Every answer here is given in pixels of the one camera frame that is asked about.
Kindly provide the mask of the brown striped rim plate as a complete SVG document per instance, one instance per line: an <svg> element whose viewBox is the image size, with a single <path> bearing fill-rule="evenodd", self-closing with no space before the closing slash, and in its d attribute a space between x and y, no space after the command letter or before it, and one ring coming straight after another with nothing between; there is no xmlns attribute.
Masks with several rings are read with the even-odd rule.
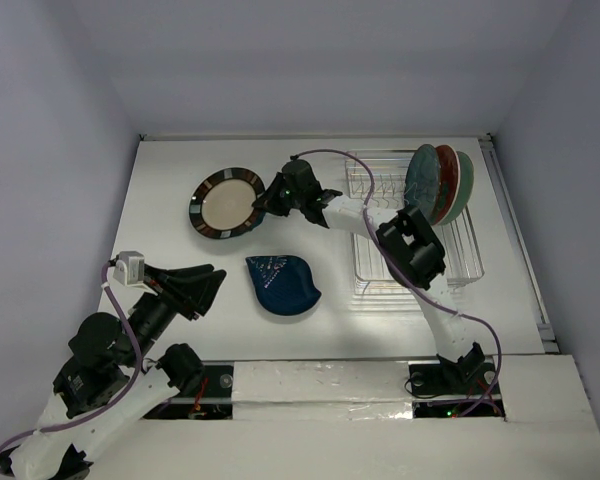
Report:
<svg viewBox="0 0 600 480"><path fill-rule="evenodd" d="M200 235L225 240L250 231L257 216L252 203L264 193L261 178L252 170L231 167L204 179L189 201L189 221Z"/></svg>

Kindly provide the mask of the dark teal glazed plate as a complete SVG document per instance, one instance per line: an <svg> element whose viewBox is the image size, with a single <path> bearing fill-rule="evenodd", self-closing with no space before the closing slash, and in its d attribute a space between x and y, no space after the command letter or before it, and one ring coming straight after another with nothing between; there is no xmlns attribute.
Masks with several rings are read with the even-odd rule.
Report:
<svg viewBox="0 0 600 480"><path fill-rule="evenodd" d="M431 144L421 145L411 157L405 176L404 203L418 207L429 219L440 185L440 163Z"/></svg>

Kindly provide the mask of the red plate teal flower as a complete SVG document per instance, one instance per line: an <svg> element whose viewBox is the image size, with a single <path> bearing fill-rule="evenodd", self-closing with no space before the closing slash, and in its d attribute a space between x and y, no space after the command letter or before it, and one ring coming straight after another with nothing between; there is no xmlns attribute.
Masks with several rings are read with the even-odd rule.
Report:
<svg viewBox="0 0 600 480"><path fill-rule="evenodd" d="M438 224L451 209L460 180L460 167L456 151L449 145L436 147L440 164L439 188L434 208L429 217L431 225Z"/></svg>

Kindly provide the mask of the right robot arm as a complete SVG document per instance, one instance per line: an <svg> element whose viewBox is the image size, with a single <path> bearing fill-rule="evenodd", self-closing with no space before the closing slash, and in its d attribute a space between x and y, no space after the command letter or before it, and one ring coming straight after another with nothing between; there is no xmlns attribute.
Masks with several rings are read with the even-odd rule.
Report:
<svg viewBox="0 0 600 480"><path fill-rule="evenodd" d="M253 207L275 216L298 210L313 224L369 239L394 280L415 295L434 338L442 384L454 393L469 390L485 356L452 299L444 247L418 208L370 207L325 189L310 164L299 158L283 166Z"/></svg>

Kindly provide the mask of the dark blue leaf plate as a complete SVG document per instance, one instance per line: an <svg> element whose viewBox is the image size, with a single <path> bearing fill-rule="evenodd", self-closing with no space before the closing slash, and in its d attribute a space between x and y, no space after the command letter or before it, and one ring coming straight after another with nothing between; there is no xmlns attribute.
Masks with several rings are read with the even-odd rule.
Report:
<svg viewBox="0 0 600 480"><path fill-rule="evenodd" d="M245 263L259 304L274 315L304 314L322 297L309 264L298 256L250 256Z"/></svg>

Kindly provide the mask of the mint green flower plate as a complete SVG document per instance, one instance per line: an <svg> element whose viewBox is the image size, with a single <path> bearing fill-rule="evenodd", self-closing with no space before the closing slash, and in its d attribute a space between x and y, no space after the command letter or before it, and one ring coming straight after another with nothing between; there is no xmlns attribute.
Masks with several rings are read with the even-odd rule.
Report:
<svg viewBox="0 0 600 480"><path fill-rule="evenodd" d="M447 225L455 221L466 208L474 186L474 165L471 158L462 151L455 151L458 158L460 178L456 188L456 196L445 215L435 225Z"/></svg>

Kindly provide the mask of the teal scalloped plate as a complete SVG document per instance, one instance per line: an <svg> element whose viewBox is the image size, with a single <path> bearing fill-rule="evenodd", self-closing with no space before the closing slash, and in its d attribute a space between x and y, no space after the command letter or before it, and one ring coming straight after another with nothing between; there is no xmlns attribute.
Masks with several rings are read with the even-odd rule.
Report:
<svg viewBox="0 0 600 480"><path fill-rule="evenodd" d="M265 219L266 215L267 215L266 211L264 211L264 210L258 210L257 211L257 216L255 217L253 223L251 224L250 229L254 230L258 226L260 226L262 224L263 220Z"/></svg>

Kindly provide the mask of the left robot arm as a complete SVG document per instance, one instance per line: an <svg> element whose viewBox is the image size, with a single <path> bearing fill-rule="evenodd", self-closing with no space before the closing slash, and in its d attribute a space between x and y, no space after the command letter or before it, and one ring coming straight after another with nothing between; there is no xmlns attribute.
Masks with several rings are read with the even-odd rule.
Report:
<svg viewBox="0 0 600 480"><path fill-rule="evenodd" d="M225 278L211 264L152 267L137 252L107 261L101 289L116 312L82 321L36 426L0 445L0 475L84 479L112 441L158 405L199 399L209 380L188 344L144 361L176 316L196 320L210 310Z"/></svg>

